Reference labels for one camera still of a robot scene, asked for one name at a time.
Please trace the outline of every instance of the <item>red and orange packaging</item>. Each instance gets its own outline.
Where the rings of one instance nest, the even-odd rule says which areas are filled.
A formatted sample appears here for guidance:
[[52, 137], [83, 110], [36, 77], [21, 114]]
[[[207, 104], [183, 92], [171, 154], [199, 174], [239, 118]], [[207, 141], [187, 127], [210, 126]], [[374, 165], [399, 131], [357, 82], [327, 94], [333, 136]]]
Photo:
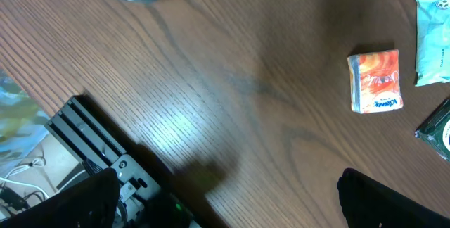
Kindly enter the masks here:
[[399, 83], [399, 51], [350, 56], [352, 110], [385, 112], [403, 107]]

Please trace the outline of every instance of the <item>snack package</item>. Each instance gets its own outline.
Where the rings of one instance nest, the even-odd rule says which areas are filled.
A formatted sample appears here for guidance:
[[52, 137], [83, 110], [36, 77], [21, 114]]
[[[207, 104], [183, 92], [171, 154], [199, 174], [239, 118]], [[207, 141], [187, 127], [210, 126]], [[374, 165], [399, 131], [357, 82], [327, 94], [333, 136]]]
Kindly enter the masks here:
[[398, 50], [350, 56], [347, 60], [354, 112], [385, 112], [403, 107]]
[[450, 100], [446, 99], [416, 130], [416, 137], [450, 161]]
[[417, 1], [416, 86], [450, 81], [450, 0]]

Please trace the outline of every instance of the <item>green packet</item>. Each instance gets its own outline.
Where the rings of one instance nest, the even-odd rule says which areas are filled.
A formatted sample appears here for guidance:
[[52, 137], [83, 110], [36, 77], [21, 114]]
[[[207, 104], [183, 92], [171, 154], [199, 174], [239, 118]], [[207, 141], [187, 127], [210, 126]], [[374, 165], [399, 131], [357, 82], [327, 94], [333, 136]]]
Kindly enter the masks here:
[[416, 130], [416, 137], [450, 161], [450, 99], [446, 99]]

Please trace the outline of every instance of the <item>bolt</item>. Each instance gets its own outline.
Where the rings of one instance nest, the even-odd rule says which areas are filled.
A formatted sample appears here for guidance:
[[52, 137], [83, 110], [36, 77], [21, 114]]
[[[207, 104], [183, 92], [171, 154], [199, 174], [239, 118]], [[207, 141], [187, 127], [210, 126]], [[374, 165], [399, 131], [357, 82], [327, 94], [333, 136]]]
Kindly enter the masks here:
[[125, 162], [125, 161], [122, 161], [119, 163], [119, 168], [124, 168], [126, 166], [127, 166], [127, 162]]

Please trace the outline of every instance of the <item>kleenex logo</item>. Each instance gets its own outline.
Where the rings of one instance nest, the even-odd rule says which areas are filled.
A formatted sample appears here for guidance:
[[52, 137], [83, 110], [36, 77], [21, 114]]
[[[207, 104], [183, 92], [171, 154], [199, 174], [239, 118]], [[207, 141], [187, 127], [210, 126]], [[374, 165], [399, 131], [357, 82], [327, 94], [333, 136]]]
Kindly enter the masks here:
[[373, 106], [375, 106], [376, 108], [380, 108], [380, 107], [392, 107], [393, 105], [397, 104], [397, 100], [396, 99], [390, 99], [390, 100], [381, 100], [381, 101], [375, 101], [373, 103]]

